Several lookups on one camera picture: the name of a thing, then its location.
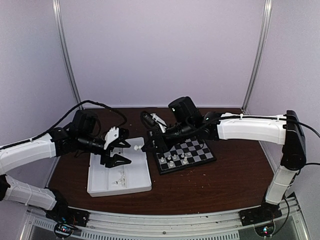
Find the white plastic compartment tray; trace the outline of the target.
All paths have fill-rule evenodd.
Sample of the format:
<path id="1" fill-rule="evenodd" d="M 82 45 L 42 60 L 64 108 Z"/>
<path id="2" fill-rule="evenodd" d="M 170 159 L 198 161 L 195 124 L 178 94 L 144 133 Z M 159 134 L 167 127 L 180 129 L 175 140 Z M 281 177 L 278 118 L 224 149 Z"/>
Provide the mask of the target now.
<path id="1" fill-rule="evenodd" d="M 115 148 L 113 153 L 120 154 L 132 161 L 131 164 L 106 168 L 100 164 L 100 156 L 91 154 L 88 168 L 87 193 L 91 197 L 106 197 L 147 192 L 152 189 L 147 154 L 134 150 L 134 146 L 145 144 L 143 137 L 129 138 L 130 148 Z"/>

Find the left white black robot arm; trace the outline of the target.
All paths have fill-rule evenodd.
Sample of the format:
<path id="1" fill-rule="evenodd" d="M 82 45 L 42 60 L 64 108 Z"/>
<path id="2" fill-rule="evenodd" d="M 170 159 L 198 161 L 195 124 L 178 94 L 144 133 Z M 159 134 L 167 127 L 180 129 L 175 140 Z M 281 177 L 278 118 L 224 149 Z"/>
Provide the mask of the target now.
<path id="1" fill-rule="evenodd" d="M 66 199 L 57 190 L 38 188 L 9 176 L 10 170 L 42 159 L 61 157 L 83 151 L 100 156 L 100 164 L 106 168 L 128 165 L 131 160 L 112 154 L 114 148 L 129 148 L 126 141 L 129 130 L 114 126 L 104 138 L 93 135 L 101 123 L 98 116 L 88 110 L 77 110 L 72 122 L 65 127 L 53 127 L 43 136 L 12 143 L 0 148 L 0 199 L 34 206 L 49 212 L 61 222 L 72 218 Z"/>

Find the white chess piece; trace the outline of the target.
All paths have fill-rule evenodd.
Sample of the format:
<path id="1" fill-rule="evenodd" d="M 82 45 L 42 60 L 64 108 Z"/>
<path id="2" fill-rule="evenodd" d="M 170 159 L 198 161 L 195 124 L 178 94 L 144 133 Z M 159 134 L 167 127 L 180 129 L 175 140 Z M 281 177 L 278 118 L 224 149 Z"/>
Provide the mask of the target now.
<path id="1" fill-rule="evenodd" d="M 188 162 L 188 158 L 187 158 L 186 156 L 184 157 L 184 159 L 183 159 L 182 163 L 183 163 L 184 165 L 186 165 L 186 164 L 188 164 L 188 163 L 189 163 L 189 162 Z"/>

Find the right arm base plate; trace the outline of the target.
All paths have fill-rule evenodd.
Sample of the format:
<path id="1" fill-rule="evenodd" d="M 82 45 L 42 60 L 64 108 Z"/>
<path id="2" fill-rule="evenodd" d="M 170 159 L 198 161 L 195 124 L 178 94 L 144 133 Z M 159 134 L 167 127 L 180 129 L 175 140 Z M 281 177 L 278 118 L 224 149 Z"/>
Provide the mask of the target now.
<path id="1" fill-rule="evenodd" d="M 262 206 L 239 211 L 239 217 L 242 226 L 272 221 L 273 219 L 279 218 L 282 215 L 283 214 L 279 209 L 265 208 Z"/>

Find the front aluminium rail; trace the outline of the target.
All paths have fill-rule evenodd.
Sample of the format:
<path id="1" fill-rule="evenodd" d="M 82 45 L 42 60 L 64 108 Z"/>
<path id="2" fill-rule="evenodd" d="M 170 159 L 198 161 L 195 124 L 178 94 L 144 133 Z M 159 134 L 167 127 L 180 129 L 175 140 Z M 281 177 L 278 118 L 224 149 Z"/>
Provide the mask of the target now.
<path id="1" fill-rule="evenodd" d="M 71 240 L 262 240 L 263 226 L 274 224 L 272 240 L 308 240 L 310 234 L 295 197 L 280 203 L 282 215 L 272 221 L 243 225 L 240 211 L 178 215 L 138 215 L 89 211 L 85 227 Z"/>

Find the black grey chess board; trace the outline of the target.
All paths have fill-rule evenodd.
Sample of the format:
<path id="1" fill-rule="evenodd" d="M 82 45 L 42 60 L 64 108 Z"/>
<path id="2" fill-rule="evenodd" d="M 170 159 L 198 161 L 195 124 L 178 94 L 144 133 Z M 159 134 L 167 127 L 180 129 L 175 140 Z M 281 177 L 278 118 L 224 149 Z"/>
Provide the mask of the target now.
<path id="1" fill-rule="evenodd" d="M 154 159 L 160 175 L 217 160 L 208 144 L 195 137 L 187 139 L 184 143 L 176 144 L 167 152 L 155 153 Z"/>

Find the right aluminium frame post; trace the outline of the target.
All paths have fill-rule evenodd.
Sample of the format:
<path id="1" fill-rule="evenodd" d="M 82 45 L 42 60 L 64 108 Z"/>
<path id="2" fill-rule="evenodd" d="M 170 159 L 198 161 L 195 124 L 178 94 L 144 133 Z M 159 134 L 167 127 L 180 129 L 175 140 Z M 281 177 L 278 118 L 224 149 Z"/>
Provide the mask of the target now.
<path id="1" fill-rule="evenodd" d="M 257 81 L 260 66 L 262 63 L 264 48 L 265 48 L 265 45 L 267 42 L 270 23 L 271 23 L 272 5 L 273 5 L 272 0 L 265 0 L 264 1 L 263 15 L 262 15 L 262 21 L 261 21 L 261 26 L 260 26 L 260 34 L 259 34 L 256 54 L 255 54 L 253 67 L 252 67 L 252 71 L 251 71 L 250 78 L 249 78 L 249 84 L 248 84 L 247 91 L 246 91 L 246 94 L 244 97 L 244 101 L 243 101 L 243 104 L 241 107 L 241 109 L 244 113 L 248 112 L 250 100 L 253 95 L 255 83 Z"/>

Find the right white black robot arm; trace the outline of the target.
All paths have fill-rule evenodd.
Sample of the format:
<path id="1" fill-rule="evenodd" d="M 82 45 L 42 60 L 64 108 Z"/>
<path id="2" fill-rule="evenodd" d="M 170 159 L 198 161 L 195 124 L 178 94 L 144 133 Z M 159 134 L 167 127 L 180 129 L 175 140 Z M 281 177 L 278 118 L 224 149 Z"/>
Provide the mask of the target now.
<path id="1" fill-rule="evenodd" d="M 209 111 L 205 115 L 188 96 L 168 105 L 176 123 L 168 125 L 156 113 L 142 111 L 140 120 L 152 135 L 144 144 L 144 152 L 165 153 L 174 145 L 196 137 L 198 140 L 257 141 L 265 152 L 267 145 L 282 147 L 279 165 L 269 184 L 262 203 L 255 208 L 259 220 L 268 220 L 279 209 L 286 191 L 296 175 L 306 165 L 306 140 L 295 111 L 278 115 L 247 115 Z"/>

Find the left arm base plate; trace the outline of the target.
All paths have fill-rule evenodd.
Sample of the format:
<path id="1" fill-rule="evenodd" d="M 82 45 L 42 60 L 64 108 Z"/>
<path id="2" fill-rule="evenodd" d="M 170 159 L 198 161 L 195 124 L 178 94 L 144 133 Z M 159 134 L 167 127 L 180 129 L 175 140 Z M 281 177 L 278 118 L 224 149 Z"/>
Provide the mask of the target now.
<path id="1" fill-rule="evenodd" d="M 57 223 L 70 226 L 86 227 L 90 213 L 85 210 L 68 208 L 66 213 L 57 213 L 53 210 L 44 210 L 45 216 Z"/>

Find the aluminium frame post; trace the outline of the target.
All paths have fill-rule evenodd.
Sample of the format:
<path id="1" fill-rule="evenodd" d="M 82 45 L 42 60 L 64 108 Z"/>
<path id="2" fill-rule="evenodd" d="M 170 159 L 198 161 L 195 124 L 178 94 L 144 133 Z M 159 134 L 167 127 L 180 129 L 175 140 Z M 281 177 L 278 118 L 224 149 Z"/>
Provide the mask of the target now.
<path id="1" fill-rule="evenodd" d="M 53 0 L 52 1 L 52 7 L 53 7 L 53 14 L 57 26 L 57 31 L 58 31 L 58 36 L 59 36 L 59 41 L 60 41 L 60 46 L 61 46 L 61 51 L 63 55 L 63 62 L 65 66 L 65 70 L 67 73 L 67 78 L 71 87 L 71 92 L 73 95 L 73 98 L 77 104 L 81 102 L 81 97 L 80 93 L 75 81 L 75 76 L 74 76 L 74 71 L 72 68 L 72 63 L 68 51 L 68 45 L 67 45 L 67 40 L 66 40 L 66 35 L 64 31 L 64 24 L 63 24 L 63 17 L 62 17 L 62 12 L 61 12 L 61 3 L 59 0 Z"/>
<path id="2" fill-rule="evenodd" d="M 264 48 L 265 48 L 265 45 L 267 42 L 270 23 L 271 23 L 272 5 L 273 5 L 272 0 L 265 0 L 264 1 L 263 15 L 262 15 L 262 21 L 261 21 L 261 26 L 260 26 L 260 34 L 259 34 L 256 54 L 255 54 L 253 67 L 252 67 L 252 71 L 251 71 L 250 78 L 249 78 L 249 84 L 248 84 L 247 91 L 246 91 L 246 94 L 244 97 L 244 101 L 243 101 L 243 104 L 241 107 L 241 109 L 244 113 L 248 112 L 250 100 L 253 95 L 255 83 L 257 81 L 260 66 L 262 63 Z"/>

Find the left aluminium frame post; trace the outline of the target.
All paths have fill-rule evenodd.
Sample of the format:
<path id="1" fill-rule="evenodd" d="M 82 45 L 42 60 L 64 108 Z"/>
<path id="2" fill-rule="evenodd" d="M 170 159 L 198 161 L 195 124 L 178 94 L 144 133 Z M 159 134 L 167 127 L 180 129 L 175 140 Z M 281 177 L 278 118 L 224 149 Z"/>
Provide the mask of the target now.
<path id="1" fill-rule="evenodd" d="M 72 68 L 72 63 L 68 51 L 68 45 L 67 45 L 67 40 L 66 40 L 66 35 L 64 31 L 64 24 L 63 24 L 63 17 L 62 17 L 62 12 L 61 12 L 61 3 L 59 0 L 53 0 L 52 1 L 52 7 L 53 7 L 53 14 L 57 26 L 57 31 L 58 31 L 58 36 L 59 36 L 59 41 L 60 41 L 60 46 L 61 46 L 61 51 L 63 55 L 63 62 L 65 66 L 65 70 L 67 73 L 67 78 L 71 87 L 71 92 L 73 95 L 73 98 L 77 104 L 81 102 L 81 97 L 80 93 L 75 81 L 75 76 L 74 76 L 74 71 Z"/>

